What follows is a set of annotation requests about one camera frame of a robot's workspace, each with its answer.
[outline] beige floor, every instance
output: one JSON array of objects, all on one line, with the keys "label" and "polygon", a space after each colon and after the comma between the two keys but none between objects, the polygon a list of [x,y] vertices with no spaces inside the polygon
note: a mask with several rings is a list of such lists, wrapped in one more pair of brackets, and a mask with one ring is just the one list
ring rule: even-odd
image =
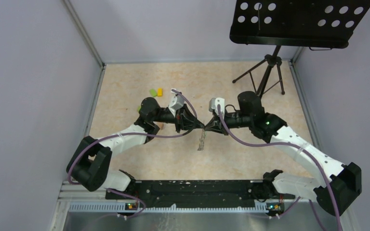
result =
[{"label": "beige floor", "polygon": [[[90,131],[93,137],[103,137],[120,131],[138,117],[137,107],[149,97],[149,89],[163,88],[157,97],[160,106],[168,106],[171,88],[180,90],[194,105],[198,119],[207,123],[212,118],[208,102],[212,97],[225,98],[226,104],[238,108],[239,93],[252,90],[248,76],[236,84],[231,80],[252,67],[255,62],[206,62],[168,64],[108,65],[100,91]],[[266,65],[253,73],[259,84]],[[285,95],[280,86],[266,93],[262,99],[266,111],[283,118],[302,137],[310,140],[308,128],[297,91],[287,65],[282,74]],[[274,69],[269,86],[278,79]],[[263,143],[248,128],[234,129],[236,136],[246,142]],[[167,125],[159,135],[174,135],[174,125]],[[229,136],[207,133],[203,151],[197,151],[201,130],[177,139],[153,139],[146,145],[134,147],[114,158],[111,168],[123,169],[139,180],[234,180],[261,179],[263,173],[282,169],[295,175],[308,173],[275,147],[251,148],[237,143]]]}]

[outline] yellow block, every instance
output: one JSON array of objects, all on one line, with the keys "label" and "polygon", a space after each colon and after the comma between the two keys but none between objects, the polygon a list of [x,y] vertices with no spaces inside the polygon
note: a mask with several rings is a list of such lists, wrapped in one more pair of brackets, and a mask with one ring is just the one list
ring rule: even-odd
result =
[{"label": "yellow block", "polygon": [[161,97],[162,96],[162,88],[157,89],[157,96]]}]

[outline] metal corner post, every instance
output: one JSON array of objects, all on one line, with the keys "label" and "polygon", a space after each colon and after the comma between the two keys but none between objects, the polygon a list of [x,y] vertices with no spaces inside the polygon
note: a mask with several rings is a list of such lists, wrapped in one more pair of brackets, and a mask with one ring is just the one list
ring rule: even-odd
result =
[{"label": "metal corner post", "polygon": [[[293,76],[294,84],[297,89],[297,94],[300,99],[300,104],[302,105],[304,117],[307,122],[308,130],[310,131],[311,140],[315,147],[320,150],[323,150],[323,144],[319,140],[319,134],[317,131],[316,124],[313,120],[312,112],[310,110],[310,105],[307,101],[305,96],[305,90],[301,84],[300,75],[297,72],[296,65],[297,61],[299,60],[301,54],[303,53],[304,48],[299,48],[294,55],[294,57],[289,61],[289,68],[291,71],[291,75]],[[344,231],[361,231],[361,227],[358,223],[357,217],[354,213],[354,210],[350,206],[344,214],[341,216],[342,226]]]},{"label": "metal corner post", "polygon": [[69,13],[74,25],[76,26],[77,31],[81,35],[82,39],[84,40],[84,43],[86,43],[87,48],[92,53],[93,57],[96,59],[98,65],[100,67],[104,67],[105,64],[103,60],[101,59],[97,49],[95,48],[93,41],[91,40],[89,34],[87,33],[86,29],[84,28],[83,23],[81,22],[79,16],[77,15],[76,10],[74,9],[73,5],[71,4],[70,0],[61,0],[65,8],[67,9],[67,12]]},{"label": "metal corner post", "polygon": [[97,82],[96,91],[95,91],[95,94],[94,94],[94,97],[93,97],[92,106],[90,108],[89,118],[87,120],[86,128],[84,130],[84,136],[88,136],[89,133],[90,133],[90,128],[92,127],[92,122],[93,122],[93,118],[94,118],[94,112],[95,112],[95,108],[97,106],[97,101],[98,101],[98,97],[100,95],[100,89],[101,89],[101,85],[103,83],[103,78],[104,78],[105,73],[106,73],[106,65],[104,65],[101,68],[101,71],[100,71],[100,77],[99,77],[98,82]]}]

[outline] hole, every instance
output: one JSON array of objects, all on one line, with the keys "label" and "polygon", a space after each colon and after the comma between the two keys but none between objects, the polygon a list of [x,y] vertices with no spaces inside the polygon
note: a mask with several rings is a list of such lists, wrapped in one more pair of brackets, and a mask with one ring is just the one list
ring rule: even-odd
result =
[{"label": "hole", "polygon": [[257,11],[260,10],[261,8],[262,8],[262,4],[260,2],[258,2],[254,5],[254,9],[257,10]]},{"label": "hole", "polygon": [[335,20],[334,22],[331,23],[332,27],[337,27],[340,24],[339,20]]},{"label": "hole", "polygon": [[354,10],[354,14],[360,14],[364,11],[364,7],[358,7]]},{"label": "hole", "polygon": [[334,10],[333,6],[327,6],[326,9],[324,10],[325,13],[331,13],[332,10]]},{"label": "hole", "polygon": [[266,23],[266,24],[269,24],[269,23],[271,23],[272,22],[272,18],[271,17],[266,17],[265,19],[264,19],[264,23]]},{"label": "hole", "polygon": [[274,10],[275,10],[275,8],[276,8],[276,5],[275,5],[274,3],[271,3],[271,4],[269,5],[269,7],[268,7],[268,9],[269,9],[270,11],[274,11]]},{"label": "hole", "polygon": [[347,13],[347,11],[348,11],[348,6],[343,6],[340,9],[340,14]]},{"label": "hole", "polygon": [[348,23],[345,24],[345,27],[350,28],[354,25],[354,21],[349,21]]},{"label": "hole", "polygon": [[321,19],[319,22],[318,22],[318,26],[324,26],[326,23],[326,21],[324,19]]},{"label": "hole", "polygon": [[240,16],[239,18],[238,18],[238,22],[240,22],[240,23],[243,23],[245,21],[245,17],[244,16]]},{"label": "hole", "polygon": [[259,21],[259,18],[254,16],[253,18],[251,18],[251,22],[252,23],[257,23]]},{"label": "hole", "polygon": [[242,10],[245,10],[245,9],[247,9],[248,8],[248,3],[246,3],[246,2],[244,2],[244,3],[242,3],[241,5],[240,5],[240,8],[242,9]]}]

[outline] music stand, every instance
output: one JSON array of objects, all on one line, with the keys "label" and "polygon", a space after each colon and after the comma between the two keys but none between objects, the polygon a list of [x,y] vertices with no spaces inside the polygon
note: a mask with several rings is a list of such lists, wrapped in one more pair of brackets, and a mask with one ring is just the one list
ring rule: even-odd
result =
[{"label": "music stand", "polygon": [[[370,0],[237,0],[230,40],[246,45],[276,45],[276,48],[272,55],[266,55],[232,83],[249,74],[254,91],[260,98],[278,83],[284,95],[282,61],[278,57],[281,46],[346,48],[354,29],[369,8]],[[251,72],[265,62],[267,69],[256,90]],[[275,65],[279,81],[265,90]]]}]

